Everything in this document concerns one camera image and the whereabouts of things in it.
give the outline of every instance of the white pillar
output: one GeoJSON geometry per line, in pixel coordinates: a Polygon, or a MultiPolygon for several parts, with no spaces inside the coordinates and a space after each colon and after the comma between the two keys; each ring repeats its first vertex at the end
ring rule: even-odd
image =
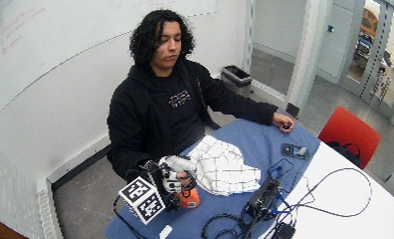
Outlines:
{"type": "Polygon", "coordinates": [[[285,101],[303,108],[317,69],[317,58],[326,32],[331,0],[306,0],[299,47],[285,101]]]}

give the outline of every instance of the blue tablecloth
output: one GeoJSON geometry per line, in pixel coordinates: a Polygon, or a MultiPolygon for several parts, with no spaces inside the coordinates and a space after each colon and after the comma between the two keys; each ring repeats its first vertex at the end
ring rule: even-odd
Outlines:
{"type": "MultiPolygon", "coordinates": [[[[281,166],[281,172],[287,171],[280,178],[280,185],[285,191],[290,191],[297,183],[319,143],[318,139],[299,125],[294,127],[290,133],[282,133],[276,126],[265,126],[244,119],[234,120],[210,135],[233,144],[241,152],[244,164],[260,169],[260,184],[268,177],[266,172],[270,167],[273,165],[281,166]],[[285,142],[305,146],[309,150],[309,160],[282,156],[280,146],[285,142]]],[[[226,213],[238,217],[252,193],[214,196],[200,188],[196,189],[198,207],[194,209],[180,208],[180,210],[171,212],[163,211],[148,225],[143,224],[127,207],[123,207],[120,214],[145,238],[159,238],[159,233],[165,225],[171,225],[173,228],[168,238],[200,238],[200,231],[213,216],[226,213]]],[[[257,224],[252,230],[252,238],[256,238],[268,229],[270,223],[272,220],[257,224]]],[[[228,218],[216,220],[208,226],[206,237],[212,238],[228,226],[236,226],[236,222],[228,218]]],[[[105,235],[109,239],[135,238],[127,225],[116,216],[105,228],[105,235]]]]}

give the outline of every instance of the white cloth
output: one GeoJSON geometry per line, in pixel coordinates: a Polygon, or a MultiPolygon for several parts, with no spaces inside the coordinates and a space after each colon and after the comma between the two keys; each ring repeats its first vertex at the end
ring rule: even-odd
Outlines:
{"type": "Polygon", "coordinates": [[[188,156],[196,162],[196,184],[208,193],[228,196],[258,188],[260,170],[242,164],[232,144],[208,135],[188,156]]]}

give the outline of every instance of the black trash bin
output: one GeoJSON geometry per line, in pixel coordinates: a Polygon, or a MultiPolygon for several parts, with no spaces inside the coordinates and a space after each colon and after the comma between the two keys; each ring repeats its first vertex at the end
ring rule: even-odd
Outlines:
{"type": "Polygon", "coordinates": [[[242,71],[238,67],[230,65],[221,68],[220,79],[229,90],[241,96],[249,96],[249,74],[242,71]]]}

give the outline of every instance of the man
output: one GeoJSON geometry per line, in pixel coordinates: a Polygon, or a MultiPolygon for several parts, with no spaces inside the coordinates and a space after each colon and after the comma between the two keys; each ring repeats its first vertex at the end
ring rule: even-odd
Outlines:
{"type": "Polygon", "coordinates": [[[129,169],[179,154],[202,138],[204,126],[214,126],[206,107],[274,124],[282,132],[293,128],[291,119],[274,112],[276,106],[234,94],[200,64],[185,59],[193,47],[186,22],[171,10],[151,12],[131,36],[135,65],[115,89],[107,118],[108,161],[124,179],[129,169]]]}

